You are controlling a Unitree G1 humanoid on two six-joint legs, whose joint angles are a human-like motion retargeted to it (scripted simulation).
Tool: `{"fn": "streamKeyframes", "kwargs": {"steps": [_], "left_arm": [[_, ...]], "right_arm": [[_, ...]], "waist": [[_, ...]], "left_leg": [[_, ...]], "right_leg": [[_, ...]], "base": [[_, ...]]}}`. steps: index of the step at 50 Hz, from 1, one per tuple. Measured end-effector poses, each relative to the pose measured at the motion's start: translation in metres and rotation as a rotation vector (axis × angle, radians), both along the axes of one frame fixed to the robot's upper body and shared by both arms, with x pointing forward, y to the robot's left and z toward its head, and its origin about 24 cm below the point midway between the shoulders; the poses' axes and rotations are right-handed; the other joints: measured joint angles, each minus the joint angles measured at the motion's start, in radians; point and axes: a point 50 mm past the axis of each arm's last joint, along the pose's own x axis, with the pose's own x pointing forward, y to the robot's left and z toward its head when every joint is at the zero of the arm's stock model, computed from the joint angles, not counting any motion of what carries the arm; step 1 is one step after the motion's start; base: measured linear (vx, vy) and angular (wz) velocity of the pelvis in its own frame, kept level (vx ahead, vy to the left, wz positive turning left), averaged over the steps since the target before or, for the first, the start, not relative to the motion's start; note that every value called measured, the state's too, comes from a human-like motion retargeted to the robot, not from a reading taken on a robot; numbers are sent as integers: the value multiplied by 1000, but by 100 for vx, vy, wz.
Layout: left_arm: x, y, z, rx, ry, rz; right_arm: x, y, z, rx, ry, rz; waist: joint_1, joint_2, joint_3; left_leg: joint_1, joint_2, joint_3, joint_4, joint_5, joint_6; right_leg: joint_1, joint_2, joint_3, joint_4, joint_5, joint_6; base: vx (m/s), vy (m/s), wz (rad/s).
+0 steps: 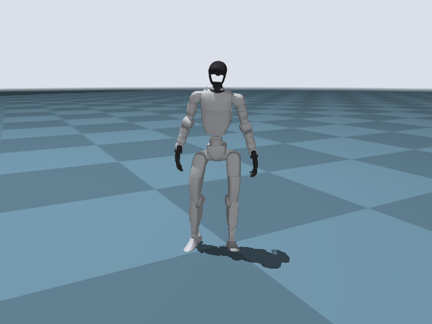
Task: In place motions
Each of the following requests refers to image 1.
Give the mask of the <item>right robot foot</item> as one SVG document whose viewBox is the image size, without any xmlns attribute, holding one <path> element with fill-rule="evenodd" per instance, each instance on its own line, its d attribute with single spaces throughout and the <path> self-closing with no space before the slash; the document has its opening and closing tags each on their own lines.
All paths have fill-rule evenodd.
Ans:
<svg viewBox="0 0 432 324">
<path fill-rule="evenodd" d="M 197 239 L 194 239 L 194 237 L 191 238 L 189 240 L 189 242 L 187 243 L 187 245 L 185 246 L 184 251 L 185 252 L 193 251 L 197 247 L 198 243 L 201 240 L 202 240 L 202 236 L 200 234 L 198 234 L 198 238 Z"/>
</svg>

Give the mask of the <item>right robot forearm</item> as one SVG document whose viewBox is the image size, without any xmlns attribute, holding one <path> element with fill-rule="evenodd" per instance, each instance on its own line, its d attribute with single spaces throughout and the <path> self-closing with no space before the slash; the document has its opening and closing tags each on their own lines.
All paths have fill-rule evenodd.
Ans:
<svg viewBox="0 0 432 324">
<path fill-rule="evenodd" d="M 184 120 L 184 119 L 183 119 Z M 183 121 L 182 120 L 182 121 Z M 181 125 L 181 127 L 180 127 L 180 133 L 179 133 L 179 135 L 178 135 L 178 139 L 177 139 L 177 142 L 176 142 L 176 144 L 175 144 L 175 149 L 177 150 L 177 146 L 178 145 L 181 145 L 182 146 L 182 150 L 183 150 L 183 148 L 184 148 L 184 143 L 186 142 L 186 139 L 187 139 L 187 135 L 188 135 L 188 133 L 189 133 L 189 129 L 188 128 L 186 128 L 186 127 L 184 127 L 183 125 Z"/>
</svg>

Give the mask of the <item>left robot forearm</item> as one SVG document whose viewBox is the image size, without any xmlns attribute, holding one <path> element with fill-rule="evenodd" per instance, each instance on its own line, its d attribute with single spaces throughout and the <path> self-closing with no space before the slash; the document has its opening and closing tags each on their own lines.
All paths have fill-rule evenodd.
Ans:
<svg viewBox="0 0 432 324">
<path fill-rule="evenodd" d="M 251 125 L 251 127 L 252 127 L 252 125 Z M 253 131 L 251 130 L 251 131 L 245 132 L 245 134 L 243 134 L 243 135 L 244 135 L 244 138 L 246 141 L 246 146 L 248 148 L 248 152 L 249 152 L 250 156 L 251 156 L 251 151 L 256 151 L 256 154 L 257 154 L 258 151 L 255 148 L 256 144 L 255 144 L 254 137 L 253 137 L 254 136 Z"/>
</svg>

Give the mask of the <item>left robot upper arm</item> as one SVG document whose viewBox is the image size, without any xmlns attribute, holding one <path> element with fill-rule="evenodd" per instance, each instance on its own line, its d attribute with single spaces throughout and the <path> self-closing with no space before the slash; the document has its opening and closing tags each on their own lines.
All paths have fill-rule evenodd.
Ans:
<svg viewBox="0 0 432 324">
<path fill-rule="evenodd" d="M 232 103 L 237 107 L 236 110 L 240 119 L 240 131 L 243 133 L 251 131 L 252 128 L 250 122 L 248 121 L 248 112 L 246 109 L 244 96 L 241 94 L 232 93 Z"/>
</svg>

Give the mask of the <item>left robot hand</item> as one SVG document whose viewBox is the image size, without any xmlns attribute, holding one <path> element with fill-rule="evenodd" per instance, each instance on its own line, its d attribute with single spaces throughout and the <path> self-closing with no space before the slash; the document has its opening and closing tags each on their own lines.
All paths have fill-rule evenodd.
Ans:
<svg viewBox="0 0 432 324">
<path fill-rule="evenodd" d="M 256 151 L 251 151 L 251 156 L 250 156 L 250 158 L 252 159 L 253 166 L 254 166 L 254 167 L 253 167 L 253 170 L 250 171 L 250 173 L 252 173 L 252 174 L 250 174 L 251 177 L 254 177 L 254 176 L 257 174 L 257 168 L 258 168 L 258 161 L 257 161 L 257 157 L 258 157 L 257 152 L 256 152 Z"/>
</svg>

